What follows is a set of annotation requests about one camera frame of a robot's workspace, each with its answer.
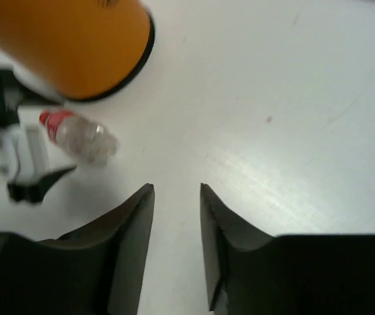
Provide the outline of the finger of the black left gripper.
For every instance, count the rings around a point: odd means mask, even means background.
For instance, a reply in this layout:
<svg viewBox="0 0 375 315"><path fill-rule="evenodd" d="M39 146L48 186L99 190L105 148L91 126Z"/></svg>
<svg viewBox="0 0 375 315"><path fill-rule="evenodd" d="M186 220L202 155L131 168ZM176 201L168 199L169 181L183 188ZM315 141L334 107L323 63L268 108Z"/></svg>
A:
<svg viewBox="0 0 375 315"><path fill-rule="evenodd" d="M43 175L31 184L8 183L7 192L10 200L19 203L42 203L47 192L64 176L76 170L77 166L58 169Z"/></svg>

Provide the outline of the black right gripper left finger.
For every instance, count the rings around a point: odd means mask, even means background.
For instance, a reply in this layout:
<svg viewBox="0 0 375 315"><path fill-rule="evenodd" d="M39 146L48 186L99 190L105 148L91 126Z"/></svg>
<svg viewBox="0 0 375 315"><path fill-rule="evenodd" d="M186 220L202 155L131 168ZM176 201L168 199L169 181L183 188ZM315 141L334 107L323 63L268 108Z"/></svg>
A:
<svg viewBox="0 0 375 315"><path fill-rule="evenodd" d="M155 192L57 239L0 232L0 314L136 314Z"/></svg>

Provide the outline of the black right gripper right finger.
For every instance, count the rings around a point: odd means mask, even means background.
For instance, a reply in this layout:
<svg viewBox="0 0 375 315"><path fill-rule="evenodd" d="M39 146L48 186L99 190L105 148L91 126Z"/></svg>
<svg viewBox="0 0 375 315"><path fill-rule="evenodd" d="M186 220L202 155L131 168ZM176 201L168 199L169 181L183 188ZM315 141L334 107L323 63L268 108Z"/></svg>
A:
<svg viewBox="0 0 375 315"><path fill-rule="evenodd" d="M215 314L375 314L375 234L271 236L200 191Z"/></svg>

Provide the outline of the red cap cola bottle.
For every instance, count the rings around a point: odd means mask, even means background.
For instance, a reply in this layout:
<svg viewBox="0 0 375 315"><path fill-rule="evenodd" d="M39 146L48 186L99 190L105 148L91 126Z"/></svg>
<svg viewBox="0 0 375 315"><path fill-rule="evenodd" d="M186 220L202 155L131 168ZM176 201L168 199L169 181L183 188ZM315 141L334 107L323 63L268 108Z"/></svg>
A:
<svg viewBox="0 0 375 315"><path fill-rule="evenodd" d="M39 122L52 143L83 163L104 165L116 154L116 137L103 125L75 112L44 111Z"/></svg>

